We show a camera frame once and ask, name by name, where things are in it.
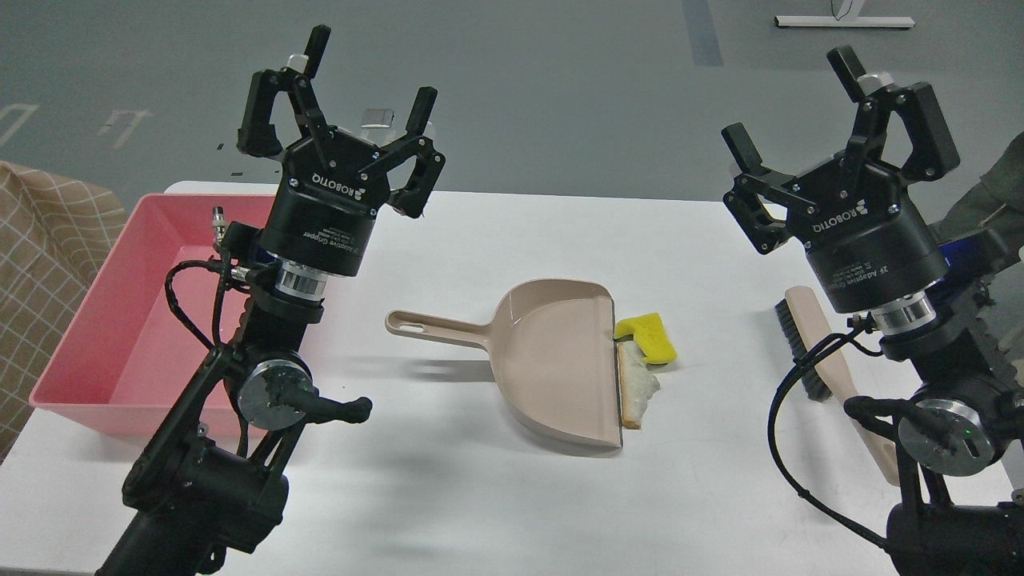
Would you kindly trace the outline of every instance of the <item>chair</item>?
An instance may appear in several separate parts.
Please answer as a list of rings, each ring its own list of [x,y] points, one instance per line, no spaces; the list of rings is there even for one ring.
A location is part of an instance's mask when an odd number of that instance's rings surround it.
[[[0,463],[124,222],[106,189],[0,161]]]

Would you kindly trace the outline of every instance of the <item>brush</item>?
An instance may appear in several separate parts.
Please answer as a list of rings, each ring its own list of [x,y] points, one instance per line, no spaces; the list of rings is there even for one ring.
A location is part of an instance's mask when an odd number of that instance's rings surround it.
[[[818,297],[814,294],[814,290],[807,286],[795,286],[786,290],[785,299],[775,306],[775,312],[779,317],[782,332],[790,340],[790,346],[794,347],[795,357],[803,356],[809,348],[814,347],[822,338],[831,333],[831,327],[828,325],[824,311],[821,310]],[[825,398],[835,395],[840,402],[846,402],[848,399],[858,396],[857,387],[853,383],[853,376],[850,374],[850,367],[847,365],[842,351],[836,351],[828,355],[814,367],[813,372],[816,382],[820,382],[821,386],[829,390]],[[817,383],[809,385],[805,380],[804,385],[805,387],[809,386],[807,396],[812,400],[816,400],[812,396],[812,390],[817,396],[824,394],[817,388]],[[865,430],[852,418],[850,422],[857,430],[864,446],[867,447],[867,451],[871,454],[871,458],[874,459],[874,463],[878,464],[886,482],[893,486],[899,486],[899,474],[896,471],[896,447],[892,441]]]
[[[800,329],[797,328],[797,323],[793,319],[793,311],[790,308],[787,300],[783,299],[775,304],[775,316],[778,317],[779,327],[782,328],[782,334],[785,335],[785,340],[790,344],[793,358],[795,360],[803,358],[807,354],[807,344],[804,343],[804,338],[800,335]],[[818,374],[816,367],[812,366],[800,380],[804,383],[804,389],[807,390],[807,398],[814,402],[824,402],[831,398],[831,390],[821,380],[821,375]]]

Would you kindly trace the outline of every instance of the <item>table surface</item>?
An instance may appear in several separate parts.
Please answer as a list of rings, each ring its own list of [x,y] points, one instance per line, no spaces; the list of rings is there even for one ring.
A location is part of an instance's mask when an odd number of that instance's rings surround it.
[[[536,278],[600,283],[617,319],[660,313],[679,351],[620,451],[537,436],[485,353],[383,326],[394,308],[484,323]],[[368,396],[373,416],[307,426],[284,523],[254,554],[229,551],[219,574],[895,574],[799,499],[768,454],[768,405],[790,362],[773,306],[798,284],[818,291],[801,247],[757,254],[719,203],[437,192],[421,220],[383,213],[359,275],[332,279],[301,351],[325,396]],[[907,363],[845,353],[863,394],[920,384]],[[898,489],[838,402],[795,394],[778,436],[812,493],[884,533]],[[134,513],[120,489],[145,441],[37,410],[0,466],[0,567],[98,568]],[[1010,490],[1001,466],[950,479],[958,503]]]

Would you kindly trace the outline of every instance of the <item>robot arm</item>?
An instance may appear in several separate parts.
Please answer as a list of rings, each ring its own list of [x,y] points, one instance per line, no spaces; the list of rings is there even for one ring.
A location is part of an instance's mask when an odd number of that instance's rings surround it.
[[[288,498],[284,468],[307,423],[366,421],[367,398],[321,398],[298,351],[310,324],[319,322],[329,276],[355,276],[378,210],[385,203],[417,217],[444,164],[423,135],[436,90],[421,88],[407,133],[383,148],[327,125],[310,81],[330,29],[313,29],[304,54],[278,71],[253,77],[239,150],[282,162],[283,176],[263,229],[214,213],[219,259],[183,262],[220,275],[223,293],[249,294],[241,325],[228,342],[207,339],[176,306],[173,275],[168,302],[209,352],[133,465],[123,487],[138,509],[97,572],[104,576],[211,574],[228,547],[252,552],[278,524]],[[269,123],[273,100],[286,92],[300,137],[282,147]],[[387,172],[415,157],[409,182],[390,190]],[[206,437],[200,413],[223,382],[242,425],[240,448],[227,452]],[[250,453],[249,425],[266,430]]]
[[[902,503],[880,545],[897,570],[1020,573],[1024,510],[1009,502],[956,506],[943,481],[977,474],[1024,436],[1024,389],[978,318],[992,303],[991,276],[1019,257],[991,229],[940,243],[910,201],[908,186],[959,163],[932,87],[867,74],[847,46],[828,60],[857,105],[846,149],[803,174],[784,174],[764,167],[745,129],[733,124],[722,135],[741,173],[723,200],[759,252],[797,237],[836,312],[866,313],[884,334],[885,355],[909,360],[922,377],[908,400],[859,397],[844,406],[896,443]],[[901,167],[882,160],[892,113],[913,148]],[[772,217],[762,199],[785,207],[785,219]]]

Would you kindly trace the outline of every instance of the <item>piece of bread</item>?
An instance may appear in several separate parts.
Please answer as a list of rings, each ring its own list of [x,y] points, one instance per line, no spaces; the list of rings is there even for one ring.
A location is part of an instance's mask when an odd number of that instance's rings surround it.
[[[615,344],[618,355],[618,392],[622,401],[623,426],[640,429],[640,420],[647,411],[647,402],[662,389],[657,378],[647,370],[640,346],[632,340]]]

